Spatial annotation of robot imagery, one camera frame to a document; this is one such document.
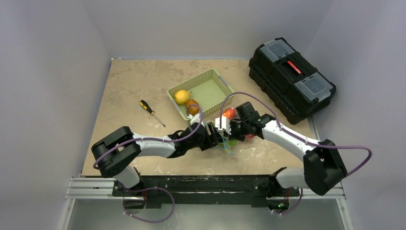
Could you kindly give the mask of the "clear zip top bag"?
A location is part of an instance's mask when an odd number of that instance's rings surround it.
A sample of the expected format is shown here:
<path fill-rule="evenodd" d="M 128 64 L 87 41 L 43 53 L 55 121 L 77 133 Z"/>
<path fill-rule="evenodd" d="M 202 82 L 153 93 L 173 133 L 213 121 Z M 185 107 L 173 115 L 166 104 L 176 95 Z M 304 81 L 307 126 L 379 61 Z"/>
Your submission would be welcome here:
<path fill-rule="evenodd" d="M 219 133 L 223 137 L 224 142 L 223 142 L 223 144 L 218 145 L 218 146 L 216 146 L 214 148 L 215 149 L 222 149 L 226 153 L 231 154 L 232 153 L 231 149 L 233 148 L 233 146 L 229 146 L 229 144 L 228 144 L 228 141 L 230 140 L 228 138 L 228 134 L 226 132 L 223 132 L 223 133 L 219 132 Z"/>

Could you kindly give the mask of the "green fake lime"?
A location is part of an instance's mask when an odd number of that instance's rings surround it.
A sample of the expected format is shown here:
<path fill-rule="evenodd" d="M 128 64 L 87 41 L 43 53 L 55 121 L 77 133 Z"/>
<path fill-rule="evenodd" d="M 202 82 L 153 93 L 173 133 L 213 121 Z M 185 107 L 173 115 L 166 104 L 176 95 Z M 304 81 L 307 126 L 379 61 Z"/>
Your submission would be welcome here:
<path fill-rule="evenodd" d="M 228 141 L 229 146 L 236 146 L 237 145 L 237 141 L 236 140 L 229 140 Z"/>

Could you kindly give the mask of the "brown fake kiwi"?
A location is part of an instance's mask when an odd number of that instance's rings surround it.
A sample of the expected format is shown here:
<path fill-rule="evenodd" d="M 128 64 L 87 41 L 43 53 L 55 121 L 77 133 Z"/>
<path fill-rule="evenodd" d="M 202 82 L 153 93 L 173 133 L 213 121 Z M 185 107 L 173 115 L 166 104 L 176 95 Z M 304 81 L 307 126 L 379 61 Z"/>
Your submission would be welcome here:
<path fill-rule="evenodd" d="M 194 115 L 198 114 L 200 111 L 199 104 L 193 99 L 188 100 L 185 103 L 185 106 L 186 106 L 186 111 L 187 111 L 188 115 L 194 116 Z"/>

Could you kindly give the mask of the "yellow fake lemon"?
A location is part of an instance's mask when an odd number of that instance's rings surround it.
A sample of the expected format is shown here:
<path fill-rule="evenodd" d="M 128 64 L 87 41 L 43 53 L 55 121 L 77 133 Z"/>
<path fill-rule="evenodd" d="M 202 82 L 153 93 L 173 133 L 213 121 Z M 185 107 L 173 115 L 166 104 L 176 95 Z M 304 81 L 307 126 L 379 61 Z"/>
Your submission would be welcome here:
<path fill-rule="evenodd" d="M 174 94 L 174 101 L 176 104 L 185 104 L 189 98 L 191 93 L 186 90 L 179 90 Z"/>

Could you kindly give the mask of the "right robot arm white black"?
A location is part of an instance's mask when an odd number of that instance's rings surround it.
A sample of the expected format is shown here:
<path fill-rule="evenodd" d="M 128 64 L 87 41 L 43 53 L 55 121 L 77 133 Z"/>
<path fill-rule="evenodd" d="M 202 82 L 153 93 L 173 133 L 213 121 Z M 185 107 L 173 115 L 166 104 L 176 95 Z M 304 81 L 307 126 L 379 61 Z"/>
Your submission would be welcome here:
<path fill-rule="evenodd" d="M 236 108 L 238 118 L 221 118 L 229 139 L 243 141 L 251 134 L 270 141 L 293 154 L 302 163 L 302 168 L 281 168 L 270 175 L 269 189 L 280 195 L 287 188 L 309 188 L 323 196 L 347 175 L 344 162 L 331 140 L 322 142 L 303 136 L 292 129 L 284 128 L 275 117 L 260 115 L 250 102 Z"/>

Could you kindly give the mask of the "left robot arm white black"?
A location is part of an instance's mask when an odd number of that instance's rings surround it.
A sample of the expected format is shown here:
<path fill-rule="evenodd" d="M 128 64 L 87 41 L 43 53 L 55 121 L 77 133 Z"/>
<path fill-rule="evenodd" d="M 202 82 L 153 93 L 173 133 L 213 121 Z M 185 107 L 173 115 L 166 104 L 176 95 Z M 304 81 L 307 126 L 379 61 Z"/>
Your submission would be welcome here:
<path fill-rule="evenodd" d="M 191 149 L 205 151 L 223 141 L 211 122 L 206 125 L 193 123 L 185 130 L 162 138 L 145 137 L 123 126 L 91 147 L 95 158 L 93 167 L 100 171 L 103 178 L 114 178 L 129 195 L 137 196 L 142 192 L 143 183 L 138 170 L 130 166 L 136 157 L 177 158 Z"/>

